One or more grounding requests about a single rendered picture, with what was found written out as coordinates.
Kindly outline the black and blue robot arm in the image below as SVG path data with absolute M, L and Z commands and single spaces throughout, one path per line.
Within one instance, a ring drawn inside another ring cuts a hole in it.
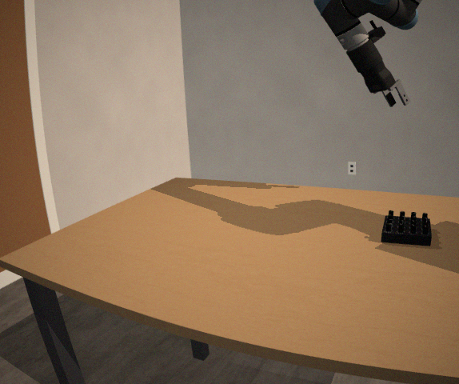
M 361 22 L 358 19 L 371 13 L 402 30 L 417 24 L 417 7 L 422 0 L 314 0 L 314 4 L 335 36 L 340 36 Z

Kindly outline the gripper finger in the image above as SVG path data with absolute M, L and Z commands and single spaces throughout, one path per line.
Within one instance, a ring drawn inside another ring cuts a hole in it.
M 389 106 L 392 107 L 396 104 L 396 101 L 393 98 L 393 95 L 388 90 L 382 91 L 383 95 L 385 96 L 386 101 L 389 103 Z
M 401 84 L 401 79 L 398 79 L 396 83 L 388 89 L 388 91 L 391 91 L 394 88 L 396 88 L 400 99 L 402 100 L 404 106 L 406 106 L 410 102 L 410 100 L 409 100 L 407 93 L 405 92 L 404 87 Z

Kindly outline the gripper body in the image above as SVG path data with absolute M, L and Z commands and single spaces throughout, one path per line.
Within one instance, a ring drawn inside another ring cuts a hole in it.
M 337 39 L 344 50 L 347 50 L 346 53 L 357 72 L 363 76 L 370 93 L 374 93 L 388 90 L 396 81 L 374 45 L 386 32 L 382 26 L 377 28 L 373 20 L 370 23 L 373 30 L 368 33 L 360 23 L 356 29 L 354 27 L 348 34 L 337 36 Z

